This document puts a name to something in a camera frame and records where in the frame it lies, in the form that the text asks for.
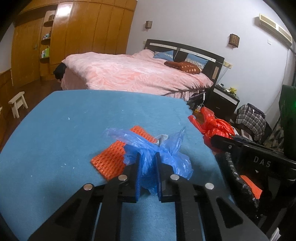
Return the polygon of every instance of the white stool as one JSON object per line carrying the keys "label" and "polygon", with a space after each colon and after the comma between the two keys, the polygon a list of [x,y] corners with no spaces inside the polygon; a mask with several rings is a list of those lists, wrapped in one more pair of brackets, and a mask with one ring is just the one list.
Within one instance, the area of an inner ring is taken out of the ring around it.
{"label": "white stool", "polygon": [[12,109],[12,113],[13,113],[13,117],[17,117],[19,118],[20,115],[18,113],[18,109],[24,105],[24,107],[27,109],[28,108],[28,105],[25,101],[25,98],[24,98],[24,91],[22,92],[19,92],[15,97],[13,97],[9,102],[8,104],[13,104],[13,107],[11,107]]}

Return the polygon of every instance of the black nightstand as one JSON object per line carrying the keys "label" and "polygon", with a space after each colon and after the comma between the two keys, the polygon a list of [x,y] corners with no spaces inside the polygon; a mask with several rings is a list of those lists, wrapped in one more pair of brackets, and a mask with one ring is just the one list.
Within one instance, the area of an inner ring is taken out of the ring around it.
{"label": "black nightstand", "polygon": [[207,98],[205,106],[212,110],[217,118],[228,122],[238,104],[238,96],[230,94],[224,88],[216,85]]}

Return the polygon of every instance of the red plastic bag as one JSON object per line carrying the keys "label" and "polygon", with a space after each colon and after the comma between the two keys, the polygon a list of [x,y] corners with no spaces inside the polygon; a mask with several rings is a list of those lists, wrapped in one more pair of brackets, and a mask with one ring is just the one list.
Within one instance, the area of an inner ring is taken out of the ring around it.
{"label": "red plastic bag", "polygon": [[235,135],[234,130],[225,120],[216,119],[214,112],[207,107],[201,108],[200,112],[202,113],[205,121],[202,125],[197,122],[194,115],[190,115],[188,119],[204,135],[204,143],[215,152],[218,152],[218,150],[213,148],[211,145],[211,137],[219,135],[231,138],[231,135]]}

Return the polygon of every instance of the pillow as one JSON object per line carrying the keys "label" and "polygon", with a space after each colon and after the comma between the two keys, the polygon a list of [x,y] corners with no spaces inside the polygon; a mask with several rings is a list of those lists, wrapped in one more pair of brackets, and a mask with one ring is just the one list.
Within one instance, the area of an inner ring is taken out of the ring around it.
{"label": "pillow", "polygon": [[199,74],[202,70],[195,64],[189,63],[189,62],[173,62],[173,61],[166,61],[164,65],[181,70],[183,72],[189,73],[189,74]]}
{"label": "pillow", "polygon": [[166,61],[174,61],[174,50],[168,52],[155,52],[153,58],[162,58]]}
{"label": "pillow", "polygon": [[185,61],[197,65],[202,70],[208,62],[207,59],[198,57],[198,56],[190,54],[190,53],[187,55],[187,58],[185,59]]}

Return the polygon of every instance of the black headboard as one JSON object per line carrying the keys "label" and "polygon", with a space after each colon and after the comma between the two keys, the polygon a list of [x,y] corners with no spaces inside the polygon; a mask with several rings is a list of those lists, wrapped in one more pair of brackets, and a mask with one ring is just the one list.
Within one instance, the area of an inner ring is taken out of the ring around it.
{"label": "black headboard", "polygon": [[148,39],[145,45],[145,49],[150,49],[153,52],[154,51],[165,52],[165,51],[174,50],[175,62],[185,61],[188,53],[210,60],[205,65],[202,72],[206,76],[208,76],[210,80],[214,82],[214,85],[217,82],[218,76],[220,74],[220,71],[224,62],[223,57],[216,55],[214,53],[205,51],[203,49],[195,48],[195,47],[184,45],[184,44],[162,41],[162,40]]}

